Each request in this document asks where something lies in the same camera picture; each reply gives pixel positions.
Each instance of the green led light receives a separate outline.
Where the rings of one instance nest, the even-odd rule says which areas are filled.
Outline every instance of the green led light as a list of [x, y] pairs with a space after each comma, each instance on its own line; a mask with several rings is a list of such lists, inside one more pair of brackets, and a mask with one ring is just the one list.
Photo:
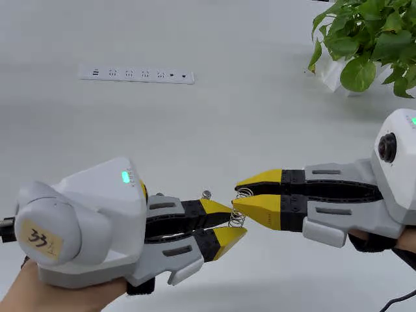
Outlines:
[[122, 178], [124, 183], [130, 183], [129, 173], [127, 171], [122, 172]]

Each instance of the coil spring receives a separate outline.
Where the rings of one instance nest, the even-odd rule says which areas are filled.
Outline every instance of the coil spring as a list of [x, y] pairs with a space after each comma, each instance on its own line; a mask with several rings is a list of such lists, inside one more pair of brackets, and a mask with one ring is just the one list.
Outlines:
[[[237, 191], [236, 199], [253, 196], [254, 193], [249, 188], [242, 187]], [[244, 225], [246, 216], [236, 208], [231, 208], [231, 217], [229, 218], [228, 226], [232, 228], [241, 228]]]

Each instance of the handwritten label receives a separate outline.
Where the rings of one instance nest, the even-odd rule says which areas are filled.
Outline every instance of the handwritten label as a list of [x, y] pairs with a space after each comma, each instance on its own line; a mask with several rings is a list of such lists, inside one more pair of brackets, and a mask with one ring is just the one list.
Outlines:
[[62, 248], [62, 238], [42, 229], [29, 219], [23, 221], [19, 238], [21, 242], [28, 244], [46, 257], [58, 260]]

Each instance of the power strip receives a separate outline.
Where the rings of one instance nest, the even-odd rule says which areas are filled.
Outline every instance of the power strip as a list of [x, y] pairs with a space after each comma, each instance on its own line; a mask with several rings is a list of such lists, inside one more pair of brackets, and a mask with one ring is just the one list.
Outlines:
[[195, 83], [194, 73], [181, 70], [154, 68], [80, 66], [78, 76], [82, 80], [136, 81], [142, 83]]

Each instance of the yellow fingertip pad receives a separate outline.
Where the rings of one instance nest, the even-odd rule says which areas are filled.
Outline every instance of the yellow fingertip pad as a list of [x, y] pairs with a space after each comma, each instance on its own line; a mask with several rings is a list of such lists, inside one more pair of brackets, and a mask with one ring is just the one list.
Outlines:
[[247, 230], [243, 227], [216, 227], [214, 228], [216, 239], [220, 243], [220, 249], [214, 257], [214, 261], [222, 257], [231, 249], [245, 234]]
[[148, 190], [146, 190], [146, 186], [144, 185], [143, 181], [142, 180], [139, 180], [139, 181], [140, 181], [140, 186], [142, 187], [142, 191], [143, 191], [144, 197], [145, 197], [145, 199], [147, 201], [148, 198], [149, 198]]
[[227, 206], [221, 205], [213, 200], [206, 200], [201, 199], [201, 204], [203, 206], [203, 210], [207, 213], [207, 215], [213, 213], [231, 213], [231, 209]]
[[280, 195], [257, 195], [233, 200], [233, 206], [251, 219], [280, 230]]
[[250, 185], [254, 183], [260, 182], [272, 182], [272, 183], [280, 183], [281, 182], [281, 169], [273, 169], [261, 174], [257, 174], [253, 177], [250, 177], [244, 181], [241, 181], [237, 184], [237, 187], [241, 187], [244, 185]]

